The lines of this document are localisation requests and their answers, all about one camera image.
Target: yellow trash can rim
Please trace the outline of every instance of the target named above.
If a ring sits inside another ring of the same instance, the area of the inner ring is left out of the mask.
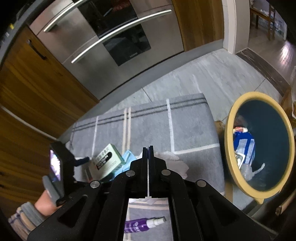
[[[284,172],[283,177],[281,180],[271,189],[267,191],[258,191],[254,188],[252,188],[244,179],[242,174],[240,173],[240,170],[237,165],[237,160],[234,155],[234,146],[233,146],[233,125],[234,125],[234,119],[235,116],[239,110],[239,108],[247,101],[251,100],[260,100],[263,101],[269,105],[271,105],[281,116],[287,132],[289,136],[289,143],[290,143],[290,154],[288,159],[288,164],[286,167],[286,170]],[[295,153],[295,143],[294,143],[294,135],[293,130],[290,124],[290,121],[282,109],[282,107],[271,97],[269,97],[266,94],[260,93],[260,92],[248,92],[246,94],[243,94],[240,96],[233,106],[230,109],[226,126],[225,126],[225,135],[224,135],[224,143],[225,143],[225,153],[227,158],[227,164],[228,168],[230,170],[230,173],[232,175],[232,178],[235,181],[235,184],[248,196],[254,198],[259,204],[262,204],[265,198],[269,198],[273,195],[275,195],[277,192],[279,192],[284,184],[286,183],[294,162],[294,153]]]

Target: trash can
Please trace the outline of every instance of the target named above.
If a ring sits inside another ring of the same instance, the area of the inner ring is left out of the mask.
[[[253,171],[265,163],[264,169],[248,182],[241,175],[234,155],[232,130],[237,118],[243,120],[255,140]],[[245,194],[262,204],[283,188],[293,166],[294,136],[286,113],[271,97],[259,92],[239,97],[227,118],[224,144],[231,176]]]

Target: black cabinet handle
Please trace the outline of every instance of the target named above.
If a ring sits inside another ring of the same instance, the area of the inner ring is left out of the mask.
[[[30,45],[30,47],[40,56],[40,58],[42,58],[43,60],[46,60],[47,57],[43,56],[32,44],[32,41],[29,39],[28,40],[28,44]]]

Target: phone screen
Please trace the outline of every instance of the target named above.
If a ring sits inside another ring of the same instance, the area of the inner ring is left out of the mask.
[[[54,172],[57,178],[57,180],[53,180],[53,181],[60,181],[61,180],[60,160],[57,158],[57,156],[52,150],[50,150],[50,168],[52,169],[52,171]]]

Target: purple spray bottle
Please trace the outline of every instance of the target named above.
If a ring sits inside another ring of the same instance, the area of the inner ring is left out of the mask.
[[[125,233],[136,233],[147,231],[150,228],[154,228],[158,225],[163,224],[166,221],[165,217],[161,218],[141,218],[136,220],[126,221],[124,226]]]

